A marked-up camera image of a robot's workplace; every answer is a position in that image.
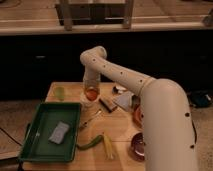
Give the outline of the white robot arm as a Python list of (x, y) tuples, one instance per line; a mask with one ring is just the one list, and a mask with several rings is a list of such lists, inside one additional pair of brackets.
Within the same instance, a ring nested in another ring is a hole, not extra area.
[(146, 171), (198, 171), (196, 133), (183, 88), (107, 60), (104, 47), (81, 53), (83, 80), (102, 75), (140, 97)]

